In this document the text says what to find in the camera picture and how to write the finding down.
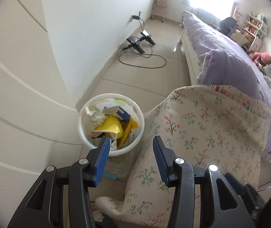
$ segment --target metal screw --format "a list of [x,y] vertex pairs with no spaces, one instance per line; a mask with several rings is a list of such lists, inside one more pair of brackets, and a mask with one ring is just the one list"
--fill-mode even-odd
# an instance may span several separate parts
[[176,158],[175,161],[176,161],[177,164],[183,164],[184,163],[184,159],[182,159],[182,158]]
[[80,164],[87,164],[87,163],[88,163],[88,160],[87,160],[87,159],[80,159],[80,160],[79,160],[79,163],[80,163]]
[[53,171],[54,170],[54,166],[53,165],[49,165],[47,168],[46,168],[47,172],[50,172],[50,171]]
[[216,165],[214,165],[214,164],[211,164],[211,165],[209,166],[209,169],[210,169],[211,171],[217,171],[217,170],[218,170],[218,167],[217,167]]

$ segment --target baseboard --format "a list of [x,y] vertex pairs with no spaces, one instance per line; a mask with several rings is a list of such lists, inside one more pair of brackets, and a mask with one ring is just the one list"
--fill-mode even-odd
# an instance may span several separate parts
[[[157,19],[162,20],[162,18],[163,18],[163,17],[162,17],[162,16],[159,16],[159,15],[154,14],[154,15],[153,15],[153,18],[157,18]],[[164,21],[168,21],[168,22],[173,23],[173,24],[175,24],[175,25],[180,25],[180,24],[181,24],[181,22],[174,21],[174,20],[171,20],[171,19],[168,19],[168,18],[165,18],[165,17],[164,17]]]
[[[141,27],[138,26],[130,35],[135,35],[140,31]],[[99,73],[93,78],[91,84],[87,87],[87,89],[84,91],[82,97],[79,99],[79,101],[76,104],[76,109],[79,112],[81,108],[84,106],[84,104],[89,100],[91,94],[96,89],[97,85],[103,78],[103,76],[106,74],[107,70],[110,68],[112,63],[118,58],[120,52],[122,49],[126,47],[126,44],[124,44],[124,41],[117,47],[115,52],[112,54],[112,56],[106,61],[102,69],[99,71]]]

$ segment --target white door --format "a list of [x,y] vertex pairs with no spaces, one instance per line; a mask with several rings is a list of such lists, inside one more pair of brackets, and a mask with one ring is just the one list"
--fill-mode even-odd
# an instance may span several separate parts
[[44,168],[77,161],[77,111],[45,28],[41,0],[0,0],[0,226]]

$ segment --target stuffed toy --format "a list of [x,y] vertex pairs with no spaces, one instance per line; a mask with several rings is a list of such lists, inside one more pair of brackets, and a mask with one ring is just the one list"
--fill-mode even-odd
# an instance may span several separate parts
[[255,52],[251,57],[251,60],[255,63],[260,61],[261,64],[265,66],[271,63],[271,56],[265,52],[264,53]]

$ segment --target bookshelf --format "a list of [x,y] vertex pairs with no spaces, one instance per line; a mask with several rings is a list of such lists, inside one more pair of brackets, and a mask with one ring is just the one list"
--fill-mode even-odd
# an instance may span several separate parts
[[259,51],[262,44],[269,33],[269,28],[263,20],[248,14],[242,28],[243,36],[249,41],[243,45],[247,53],[251,51]]

